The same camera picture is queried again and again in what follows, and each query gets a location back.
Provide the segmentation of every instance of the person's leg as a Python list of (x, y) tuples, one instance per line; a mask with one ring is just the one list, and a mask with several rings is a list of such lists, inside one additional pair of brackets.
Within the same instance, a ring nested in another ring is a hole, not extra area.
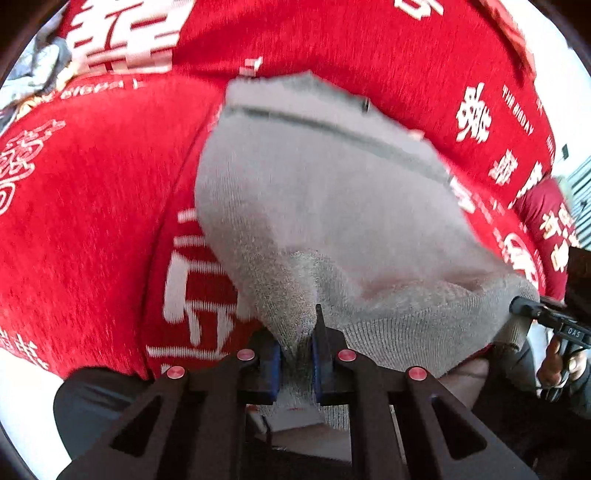
[(57, 431), (70, 457), (89, 450), (150, 385), (104, 368), (83, 368), (71, 374), (53, 402)]

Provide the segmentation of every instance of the black pants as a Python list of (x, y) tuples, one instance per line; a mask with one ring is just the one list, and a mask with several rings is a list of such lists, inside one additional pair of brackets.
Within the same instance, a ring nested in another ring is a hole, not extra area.
[[(70, 457), (87, 452), (150, 385), (100, 368), (72, 374), (53, 404), (57, 430)], [(353, 480), (351, 465), (346, 462), (272, 450), (248, 432), (242, 457), (244, 480)]]

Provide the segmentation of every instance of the gray cloth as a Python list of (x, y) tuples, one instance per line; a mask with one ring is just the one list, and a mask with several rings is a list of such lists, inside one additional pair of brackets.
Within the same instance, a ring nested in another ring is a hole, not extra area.
[[(438, 377), (494, 340), (525, 340), (529, 322), (508, 306), (535, 288), (475, 240), (432, 146), (309, 74), (229, 85), (196, 206), (284, 350), (278, 408), (313, 401), (316, 303), (350, 348)], [(327, 421), (346, 427), (344, 413)]]
[(56, 87), (57, 75), (72, 54), (63, 38), (49, 39), (59, 27), (66, 6), (50, 18), (28, 43), (0, 88), (0, 135), (14, 122), (18, 104), (35, 93)]

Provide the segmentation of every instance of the red cushion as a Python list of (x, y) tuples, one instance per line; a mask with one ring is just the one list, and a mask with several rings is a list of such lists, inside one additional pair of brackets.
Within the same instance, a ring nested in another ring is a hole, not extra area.
[(552, 178), (544, 179), (518, 199), (513, 210), (528, 228), (540, 252), (547, 279), (546, 295), (564, 299), (569, 245), (580, 245), (558, 184)]
[(546, 277), (540, 253), (515, 212), (507, 210), (481, 185), (442, 158), (454, 175), (452, 188), (475, 235), (482, 245), (524, 275), (546, 293)]
[(154, 247), (221, 100), (172, 74), (81, 78), (10, 127), (0, 346), (62, 377), (94, 365), (149, 377), (140, 326)]
[(94, 69), (174, 65), (224, 82), (312, 70), (424, 131), (503, 206), (550, 170), (554, 138), (533, 82), (472, 0), (70, 5), (61, 34)]

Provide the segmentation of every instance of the hand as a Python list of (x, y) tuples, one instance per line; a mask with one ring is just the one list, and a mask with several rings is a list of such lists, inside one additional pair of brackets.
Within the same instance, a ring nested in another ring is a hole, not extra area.
[[(546, 358), (542, 362), (542, 366), (538, 370), (538, 378), (545, 387), (555, 387), (560, 383), (560, 373), (564, 368), (562, 357), (558, 354), (560, 350), (560, 338), (554, 336), (546, 349)], [(572, 381), (578, 380), (584, 374), (587, 368), (586, 352), (579, 352), (570, 358), (568, 365)]]

